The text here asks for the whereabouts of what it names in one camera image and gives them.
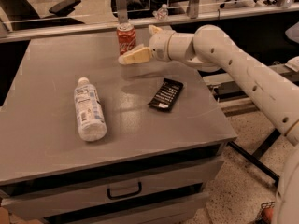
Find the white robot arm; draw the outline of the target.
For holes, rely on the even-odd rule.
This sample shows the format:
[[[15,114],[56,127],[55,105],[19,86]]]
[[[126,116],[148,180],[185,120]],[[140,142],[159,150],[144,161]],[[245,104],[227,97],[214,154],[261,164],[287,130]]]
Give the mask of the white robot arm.
[[[299,145],[299,87],[259,62],[214,25],[193,34],[149,27],[149,45],[119,57],[123,65],[179,61],[203,71],[223,69],[291,144]],[[299,224],[299,149],[286,160],[278,182],[271,224]]]

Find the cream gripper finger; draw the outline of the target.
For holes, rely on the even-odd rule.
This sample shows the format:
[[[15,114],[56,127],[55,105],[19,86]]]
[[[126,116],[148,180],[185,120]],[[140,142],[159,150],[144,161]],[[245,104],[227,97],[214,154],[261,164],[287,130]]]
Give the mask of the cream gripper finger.
[[[155,34],[161,32],[161,31],[162,31],[162,28],[160,28],[160,27],[157,27],[157,26],[155,26],[155,25],[150,25],[150,26],[149,26],[149,33],[150,33],[151,35],[155,35]]]
[[[152,53],[149,47],[141,47],[132,49],[122,54],[118,61],[122,65],[130,65],[134,63],[146,63],[152,58]]]

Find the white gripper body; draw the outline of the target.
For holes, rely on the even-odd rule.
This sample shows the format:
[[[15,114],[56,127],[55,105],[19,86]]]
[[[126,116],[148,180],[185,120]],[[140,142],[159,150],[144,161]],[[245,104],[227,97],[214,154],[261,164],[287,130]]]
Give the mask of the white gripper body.
[[[174,30],[162,30],[155,33],[149,40],[152,56],[158,61],[169,62],[168,45]]]

